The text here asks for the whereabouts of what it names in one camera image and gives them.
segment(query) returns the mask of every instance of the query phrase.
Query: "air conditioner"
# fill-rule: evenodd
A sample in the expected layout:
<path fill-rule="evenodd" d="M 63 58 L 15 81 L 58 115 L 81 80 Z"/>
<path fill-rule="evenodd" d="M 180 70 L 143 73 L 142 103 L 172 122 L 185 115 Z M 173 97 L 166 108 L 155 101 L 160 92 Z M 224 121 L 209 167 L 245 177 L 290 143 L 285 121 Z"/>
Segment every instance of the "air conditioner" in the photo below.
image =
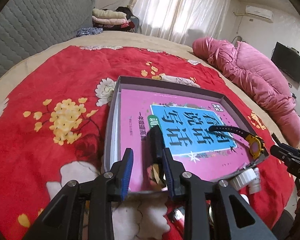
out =
<path fill-rule="evenodd" d="M 266 18 L 268 20 L 273 20 L 273 12 L 269 11 L 267 9 L 259 8 L 259 7 L 254 7 L 254 6 L 247 6 L 246 7 L 246 13 L 260 16 L 263 18 Z"/>

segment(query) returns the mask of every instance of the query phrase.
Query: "blue cloth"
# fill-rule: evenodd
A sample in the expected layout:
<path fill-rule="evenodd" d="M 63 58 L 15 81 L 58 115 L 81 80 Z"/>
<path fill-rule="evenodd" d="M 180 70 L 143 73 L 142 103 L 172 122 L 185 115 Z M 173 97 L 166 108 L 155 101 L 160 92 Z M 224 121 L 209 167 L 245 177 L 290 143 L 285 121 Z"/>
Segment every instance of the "blue cloth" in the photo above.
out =
<path fill-rule="evenodd" d="M 78 30 L 77 37 L 86 36 L 86 35 L 96 35 L 102 32 L 103 32 L 102 28 L 95 28 L 95 27 L 82 28 Z"/>

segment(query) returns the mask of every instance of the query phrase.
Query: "watch face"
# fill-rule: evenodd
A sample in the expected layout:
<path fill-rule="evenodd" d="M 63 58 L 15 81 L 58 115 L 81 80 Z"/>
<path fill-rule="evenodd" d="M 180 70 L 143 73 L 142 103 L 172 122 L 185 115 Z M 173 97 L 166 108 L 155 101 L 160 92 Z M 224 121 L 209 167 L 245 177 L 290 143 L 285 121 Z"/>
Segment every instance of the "watch face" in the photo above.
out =
<path fill-rule="evenodd" d="M 250 153 L 254 159 L 260 156 L 261 149 L 261 142 L 259 140 L 254 140 L 250 143 Z"/>
<path fill-rule="evenodd" d="M 253 153 L 257 153 L 258 151 L 260 151 L 258 141 L 254 141 L 254 142 L 250 145 L 250 150 L 251 150 Z"/>

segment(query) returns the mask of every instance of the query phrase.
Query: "pink comforter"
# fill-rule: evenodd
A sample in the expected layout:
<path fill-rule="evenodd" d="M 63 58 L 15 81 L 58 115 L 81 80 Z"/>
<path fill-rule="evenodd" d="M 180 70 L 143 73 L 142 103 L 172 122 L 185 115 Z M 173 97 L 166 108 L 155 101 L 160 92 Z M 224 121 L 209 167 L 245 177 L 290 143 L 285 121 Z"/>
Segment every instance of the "pink comforter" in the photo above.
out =
<path fill-rule="evenodd" d="M 285 77 L 261 52 L 239 42 L 201 38 L 194 41 L 194 54 L 219 69 L 260 107 L 265 109 L 293 147 L 300 142 L 300 117 Z"/>

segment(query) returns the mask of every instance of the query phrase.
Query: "book cover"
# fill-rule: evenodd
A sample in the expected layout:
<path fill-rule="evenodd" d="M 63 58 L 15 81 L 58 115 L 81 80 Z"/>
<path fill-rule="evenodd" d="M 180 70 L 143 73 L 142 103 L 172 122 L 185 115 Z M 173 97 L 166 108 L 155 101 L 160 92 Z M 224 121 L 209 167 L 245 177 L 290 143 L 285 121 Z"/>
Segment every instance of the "book cover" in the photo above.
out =
<path fill-rule="evenodd" d="M 152 190 L 146 169 L 152 164 L 146 134 L 159 125 L 174 160 L 201 179 L 212 181 L 250 163 L 248 143 L 238 135 L 209 132 L 211 125 L 238 126 L 218 102 L 148 91 L 121 91 L 121 157 L 132 148 L 130 191 Z"/>

